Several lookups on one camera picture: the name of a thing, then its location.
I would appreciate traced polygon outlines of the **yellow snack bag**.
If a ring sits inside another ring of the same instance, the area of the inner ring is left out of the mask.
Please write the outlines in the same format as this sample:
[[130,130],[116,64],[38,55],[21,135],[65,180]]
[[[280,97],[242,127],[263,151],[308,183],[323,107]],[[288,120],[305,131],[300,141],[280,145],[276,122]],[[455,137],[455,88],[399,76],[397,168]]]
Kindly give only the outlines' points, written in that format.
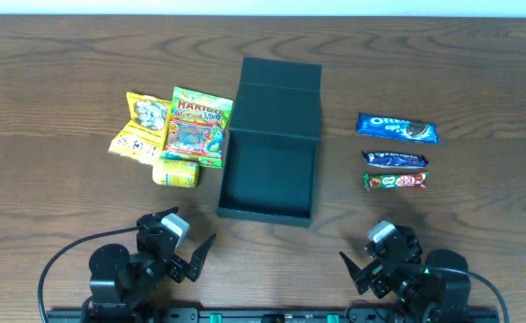
[[111,141],[108,152],[153,165],[159,159],[171,119],[171,101],[127,93],[130,120]]

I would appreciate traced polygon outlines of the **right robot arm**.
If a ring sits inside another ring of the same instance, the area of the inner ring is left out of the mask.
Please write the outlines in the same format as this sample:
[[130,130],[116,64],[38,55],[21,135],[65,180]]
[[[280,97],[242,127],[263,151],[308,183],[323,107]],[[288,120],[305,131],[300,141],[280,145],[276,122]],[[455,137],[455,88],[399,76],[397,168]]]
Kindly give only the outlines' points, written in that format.
[[340,252],[356,290],[371,290],[381,299],[390,292],[399,297],[400,308],[384,322],[469,322],[470,281],[464,275],[466,259],[448,249],[438,249],[422,260],[423,250],[414,230],[381,221],[367,234],[364,250],[372,262],[359,267]]

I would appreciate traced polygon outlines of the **dark green hinged box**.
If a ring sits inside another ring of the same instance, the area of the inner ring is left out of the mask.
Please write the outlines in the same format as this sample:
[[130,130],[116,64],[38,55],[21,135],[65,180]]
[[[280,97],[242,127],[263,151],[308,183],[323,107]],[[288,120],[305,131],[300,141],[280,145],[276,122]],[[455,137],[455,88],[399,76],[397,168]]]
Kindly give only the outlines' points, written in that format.
[[308,227],[320,144],[320,65],[246,57],[216,212]]

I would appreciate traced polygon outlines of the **purple Dairy Milk bar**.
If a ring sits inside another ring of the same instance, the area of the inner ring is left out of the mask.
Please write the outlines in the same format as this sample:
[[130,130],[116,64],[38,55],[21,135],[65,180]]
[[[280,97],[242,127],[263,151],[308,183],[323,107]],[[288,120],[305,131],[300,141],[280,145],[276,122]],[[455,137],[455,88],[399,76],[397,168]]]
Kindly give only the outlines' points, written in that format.
[[377,168],[393,169],[423,169],[428,160],[423,155],[391,153],[391,152],[362,152],[367,165]]

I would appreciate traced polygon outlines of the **green red KitKat bar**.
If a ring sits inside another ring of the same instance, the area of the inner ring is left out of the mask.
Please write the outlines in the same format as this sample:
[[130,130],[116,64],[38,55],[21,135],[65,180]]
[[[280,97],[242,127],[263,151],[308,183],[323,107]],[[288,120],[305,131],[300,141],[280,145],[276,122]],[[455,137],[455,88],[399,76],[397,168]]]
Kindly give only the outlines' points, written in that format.
[[391,188],[425,188],[428,178],[427,171],[411,174],[371,174],[363,175],[364,189],[391,189]]

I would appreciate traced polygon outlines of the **Haribo gummy worms bag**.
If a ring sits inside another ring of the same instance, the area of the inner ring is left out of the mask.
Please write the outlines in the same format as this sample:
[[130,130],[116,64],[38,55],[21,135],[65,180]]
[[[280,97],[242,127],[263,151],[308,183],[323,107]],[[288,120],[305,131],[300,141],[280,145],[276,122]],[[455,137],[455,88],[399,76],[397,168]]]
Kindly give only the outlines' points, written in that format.
[[220,169],[223,166],[224,133],[232,106],[233,100],[175,87],[161,157]]

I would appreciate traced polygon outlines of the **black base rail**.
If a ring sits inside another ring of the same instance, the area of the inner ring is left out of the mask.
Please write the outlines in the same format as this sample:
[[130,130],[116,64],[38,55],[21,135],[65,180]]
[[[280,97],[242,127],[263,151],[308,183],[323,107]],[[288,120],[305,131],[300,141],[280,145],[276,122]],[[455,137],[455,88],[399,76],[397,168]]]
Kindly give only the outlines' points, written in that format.
[[[499,322],[493,310],[473,310],[469,322]],[[404,311],[355,307],[350,310],[198,310],[170,308],[149,319],[113,319],[82,314],[80,310],[52,310],[47,314],[50,323],[78,322],[162,322],[162,323],[375,323],[420,322]]]

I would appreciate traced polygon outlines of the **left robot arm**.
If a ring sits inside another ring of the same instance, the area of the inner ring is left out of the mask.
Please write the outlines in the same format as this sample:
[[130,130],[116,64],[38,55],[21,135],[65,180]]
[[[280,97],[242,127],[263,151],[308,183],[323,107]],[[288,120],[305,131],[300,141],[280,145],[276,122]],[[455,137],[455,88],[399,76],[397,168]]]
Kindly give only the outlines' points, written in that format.
[[190,261],[175,250],[182,245],[189,224],[177,216],[177,206],[136,221],[137,252],[131,254],[120,244],[96,249],[90,259],[92,296],[81,309],[82,322],[161,322],[162,311],[147,302],[160,282],[195,282],[201,275],[215,235],[205,240]]

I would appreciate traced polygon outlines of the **blue Oreo cookie pack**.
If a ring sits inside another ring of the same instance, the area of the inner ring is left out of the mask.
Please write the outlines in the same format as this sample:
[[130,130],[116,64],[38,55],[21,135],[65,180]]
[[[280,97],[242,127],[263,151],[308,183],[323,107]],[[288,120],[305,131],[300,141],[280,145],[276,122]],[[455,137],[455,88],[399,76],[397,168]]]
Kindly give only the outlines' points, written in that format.
[[423,144],[439,144],[436,126],[406,119],[388,118],[360,113],[356,124],[360,135],[402,140]]

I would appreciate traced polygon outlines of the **yellow cylindrical candy pack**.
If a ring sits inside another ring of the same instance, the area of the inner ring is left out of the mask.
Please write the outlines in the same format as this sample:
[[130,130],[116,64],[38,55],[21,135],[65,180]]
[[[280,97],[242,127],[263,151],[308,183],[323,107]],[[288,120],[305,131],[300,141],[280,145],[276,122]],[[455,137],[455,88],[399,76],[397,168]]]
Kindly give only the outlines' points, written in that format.
[[194,161],[161,159],[153,166],[152,178],[157,185],[194,188],[199,178],[199,165]]

